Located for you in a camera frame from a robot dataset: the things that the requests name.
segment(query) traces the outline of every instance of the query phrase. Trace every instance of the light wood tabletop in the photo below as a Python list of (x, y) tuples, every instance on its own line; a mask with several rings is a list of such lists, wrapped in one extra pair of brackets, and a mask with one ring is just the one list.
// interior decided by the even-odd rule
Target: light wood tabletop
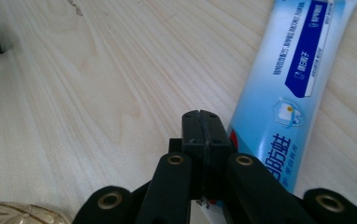
[[(0, 0), (0, 202), (72, 219), (102, 187), (148, 182), (184, 113), (208, 110), (227, 127), (272, 6)], [(294, 194), (315, 188), (357, 205), (357, 8)]]

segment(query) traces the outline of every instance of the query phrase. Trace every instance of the beige patterned object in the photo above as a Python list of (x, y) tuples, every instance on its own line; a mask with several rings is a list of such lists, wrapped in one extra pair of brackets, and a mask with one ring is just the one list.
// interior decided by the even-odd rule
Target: beige patterned object
[(65, 217), (25, 203), (0, 203), (0, 224), (69, 224)]

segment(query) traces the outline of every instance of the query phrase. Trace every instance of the wooden surface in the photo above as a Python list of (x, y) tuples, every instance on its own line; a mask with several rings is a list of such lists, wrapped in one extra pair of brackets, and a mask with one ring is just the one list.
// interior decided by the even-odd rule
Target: wooden surface
[[(104, 186), (150, 180), (183, 113), (227, 126), (272, 5), (0, 0), (0, 201), (73, 218)], [(357, 204), (357, 8), (295, 194), (318, 187)]]

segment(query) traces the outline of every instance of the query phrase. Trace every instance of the toothpaste tube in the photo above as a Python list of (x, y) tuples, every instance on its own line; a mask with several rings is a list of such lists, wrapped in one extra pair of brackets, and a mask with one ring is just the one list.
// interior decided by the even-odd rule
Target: toothpaste tube
[(228, 134), (289, 192), (357, 0), (276, 0)]

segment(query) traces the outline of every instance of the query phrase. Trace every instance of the metal rivet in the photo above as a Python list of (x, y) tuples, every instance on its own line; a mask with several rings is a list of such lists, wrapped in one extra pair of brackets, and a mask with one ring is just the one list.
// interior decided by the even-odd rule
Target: metal rivet
[(103, 195), (99, 199), (97, 204), (101, 209), (108, 210), (120, 205), (121, 202), (122, 202), (122, 195), (118, 191), (112, 191), (110, 193)]
[(184, 158), (178, 156), (178, 155), (174, 155), (174, 156), (169, 156), (167, 158), (167, 162), (169, 162), (172, 165), (179, 165), (182, 164), (184, 162)]
[(345, 210), (345, 206), (342, 202), (327, 194), (316, 196), (316, 202), (331, 212), (340, 213)]
[(253, 160), (247, 156), (238, 156), (236, 157), (236, 162), (241, 165), (252, 165)]

